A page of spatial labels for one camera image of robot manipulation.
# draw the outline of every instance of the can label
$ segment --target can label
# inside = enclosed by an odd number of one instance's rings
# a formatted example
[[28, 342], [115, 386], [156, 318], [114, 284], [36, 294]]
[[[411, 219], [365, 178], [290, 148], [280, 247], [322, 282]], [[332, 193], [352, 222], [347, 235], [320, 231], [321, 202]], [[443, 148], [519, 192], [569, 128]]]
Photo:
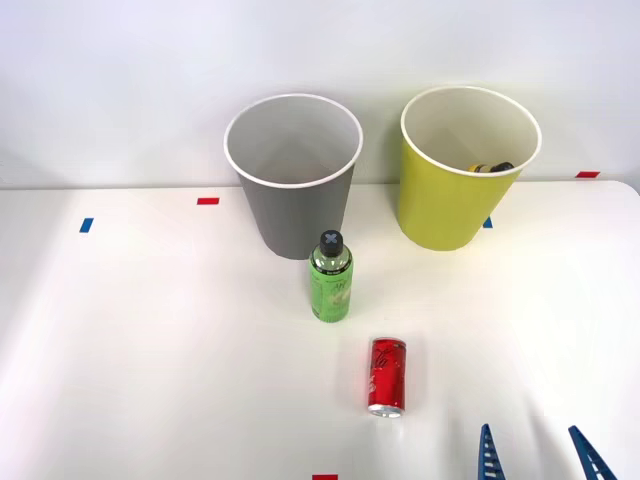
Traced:
[[407, 347], [402, 340], [378, 338], [371, 347], [369, 406], [404, 411], [404, 371]]
[[320, 271], [313, 263], [311, 268], [311, 308], [323, 322], [335, 323], [349, 312], [353, 260], [344, 270], [336, 273]]

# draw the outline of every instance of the blue tape marker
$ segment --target blue tape marker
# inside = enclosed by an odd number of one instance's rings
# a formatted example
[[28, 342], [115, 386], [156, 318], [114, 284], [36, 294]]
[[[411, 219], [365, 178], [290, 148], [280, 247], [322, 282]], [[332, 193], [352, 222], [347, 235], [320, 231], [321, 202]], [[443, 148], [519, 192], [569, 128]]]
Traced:
[[80, 227], [80, 233], [89, 233], [91, 225], [93, 225], [93, 218], [85, 218], [84, 222], [82, 222], [82, 226]]

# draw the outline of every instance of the can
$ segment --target can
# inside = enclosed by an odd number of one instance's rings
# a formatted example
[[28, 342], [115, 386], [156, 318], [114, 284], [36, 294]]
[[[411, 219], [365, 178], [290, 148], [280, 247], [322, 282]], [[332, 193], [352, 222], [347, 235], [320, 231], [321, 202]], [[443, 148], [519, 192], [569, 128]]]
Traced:
[[369, 413], [397, 418], [404, 413], [407, 345], [397, 338], [376, 338], [371, 346]]

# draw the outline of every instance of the white cup rim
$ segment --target white cup rim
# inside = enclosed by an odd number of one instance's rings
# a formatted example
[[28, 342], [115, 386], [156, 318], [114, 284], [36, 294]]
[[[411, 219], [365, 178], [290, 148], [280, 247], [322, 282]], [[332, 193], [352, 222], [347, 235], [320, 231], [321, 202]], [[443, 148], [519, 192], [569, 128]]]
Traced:
[[[445, 165], [444, 163], [440, 163], [440, 162], [434, 160], [433, 158], [429, 157], [426, 153], [424, 153], [422, 150], [420, 150], [413, 143], [413, 141], [411, 140], [411, 137], [409, 137], [409, 134], [407, 133], [407, 129], [406, 129], [406, 126], [405, 126], [405, 118], [406, 118], [407, 112], [409, 111], [411, 106], [415, 102], [420, 100], [422, 97], [424, 97], [426, 95], [429, 95], [431, 93], [434, 93], [434, 92], [443, 91], [443, 90], [465, 90], [465, 89], [466, 90], [477, 90], [477, 91], [480, 91], [480, 92], [483, 92], [483, 93], [488, 93], [488, 94], [493, 95], [495, 97], [501, 98], [502, 100], [505, 100], [505, 101], [509, 102], [510, 104], [512, 104], [513, 106], [515, 106], [518, 110], [520, 110], [529, 119], [531, 124], [536, 129], [537, 143], [536, 143], [535, 150], [533, 151], [531, 156], [525, 162], [521, 163], [517, 167], [511, 168], [509, 170], [504, 170], [502, 172], [493, 172], [493, 173], [468, 172], [468, 171], [465, 171], [465, 170], [458, 170], [457, 168], [450, 167], [448, 165]], [[518, 102], [516, 102], [512, 98], [507, 97], [506, 95], [503, 95], [501, 93], [495, 92], [493, 90], [489, 90], [488, 88], [476, 87], [476, 86], [471, 86], [471, 85], [446, 85], [446, 86], [443, 86], [443, 87], [431, 88], [429, 90], [426, 90], [424, 92], [419, 93], [418, 95], [413, 97], [411, 99], [411, 101], [409, 101], [409, 103], [407, 103], [407, 105], [404, 107], [404, 110], [402, 110], [402, 116], [400, 117], [400, 128], [402, 129], [402, 136], [404, 137], [406, 142], [409, 144], [411, 149], [414, 152], [416, 152], [418, 155], [420, 155], [422, 158], [424, 158], [426, 161], [428, 161], [429, 163], [435, 165], [436, 167], [440, 167], [440, 168], [442, 168], [444, 170], [447, 170], [448, 172], [455, 173], [455, 174], [458, 174], [458, 175], [466, 175], [467, 177], [491, 178], [491, 177], [506, 177], [507, 175], [513, 175], [514, 173], [520, 172], [527, 165], [529, 165], [536, 158], [536, 156], [538, 155], [538, 152], [540, 152], [540, 148], [542, 147], [542, 132], [540, 131], [540, 125], [538, 125], [538, 122], [536, 121], [535, 117], [531, 114], [531, 112], [529, 112], [529, 110], [524, 108], [522, 105], [520, 105]]]
[[[353, 157], [351, 158], [351, 160], [349, 160], [349, 162], [347, 162], [347, 164], [344, 167], [342, 167], [340, 170], [338, 170], [337, 172], [332, 173], [331, 175], [329, 175], [327, 177], [323, 177], [323, 178], [320, 178], [318, 180], [314, 180], [312, 182], [305, 182], [305, 183], [276, 183], [276, 182], [269, 182], [267, 180], [263, 180], [261, 178], [258, 178], [258, 177], [255, 177], [253, 175], [250, 175], [249, 173], [245, 172], [242, 168], [240, 168], [238, 166], [238, 164], [236, 164], [236, 162], [233, 161], [233, 158], [231, 158], [231, 153], [229, 152], [229, 134], [231, 133], [231, 129], [233, 128], [233, 125], [238, 121], [238, 119], [242, 115], [244, 115], [245, 113], [247, 113], [249, 110], [253, 109], [254, 107], [257, 107], [258, 105], [260, 105], [262, 103], [266, 103], [266, 102], [270, 102], [270, 101], [273, 101], [273, 100], [286, 98], [286, 97], [299, 97], [299, 98], [300, 97], [304, 97], [304, 98], [312, 98], [314, 100], [321, 100], [323, 102], [327, 102], [327, 103], [333, 105], [334, 107], [338, 107], [340, 110], [342, 110], [344, 113], [346, 113], [347, 116], [353, 121], [353, 123], [355, 124], [355, 126], [356, 126], [356, 128], [358, 130], [358, 147], [356, 148], [356, 151], [353, 154]], [[244, 109], [242, 109], [233, 118], [233, 120], [231, 120], [231, 122], [227, 126], [227, 130], [224, 132], [224, 154], [227, 157], [227, 161], [229, 162], [229, 164], [231, 164], [233, 169], [238, 174], [242, 175], [243, 177], [245, 177], [248, 180], [251, 180], [254, 183], [258, 183], [260, 185], [264, 185], [265, 187], [282, 188], [282, 189], [301, 189], [301, 188], [315, 187], [317, 185], [322, 185], [324, 183], [330, 182], [331, 180], [333, 180], [335, 178], [338, 178], [343, 173], [345, 173], [350, 168], [352, 168], [353, 165], [356, 163], [356, 160], [358, 159], [358, 157], [360, 156], [360, 152], [362, 151], [363, 143], [364, 143], [364, 134], [362, 132], [362, 126], [360, 125], [360, 122], [358, 121], [356, 116], [347, 107], [345, 107], [344, 105], [336, 102], [335, 100], [331, 100], [330, 98], [322, 97], [320, 95], [314, 95], [314, 94], [311, 94], [311, 93], [284, 93], [284, 94], [272, 95], [270, 97], [266, 97], [266, 98], [260, 99], [257, 102], [254, 102], [251, 105], [249, 105], [249, 106], [245, 107]]]

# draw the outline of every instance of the can top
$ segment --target can top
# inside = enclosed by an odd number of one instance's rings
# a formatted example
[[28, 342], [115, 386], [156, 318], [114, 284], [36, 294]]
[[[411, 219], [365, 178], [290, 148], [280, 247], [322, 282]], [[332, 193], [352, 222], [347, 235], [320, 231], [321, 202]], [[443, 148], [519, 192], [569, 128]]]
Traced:
[[327, 230], [320, 235], [320, 251], [325, 257], [337, 257], [344, 249], [342, 235], [337, 230]]
[[373, 339], [373, 343], [375, 343], [375, 342], [382, 342], [382, 341], [385, 341], [385, 340], [389, 340], [389, 341], [392, 341], [392, 342], [398, 342], [398, 343], [401, 343], [404, 347], [406, 347], [406, 346], [407, 346], [407, 344], [405, 343], [405, 341], [404, 341], [404, 340], [400, 340], [399, 338], [395, 338], [395, 337], [379, 337], [379, 338], [374, 338], [374, 339]]

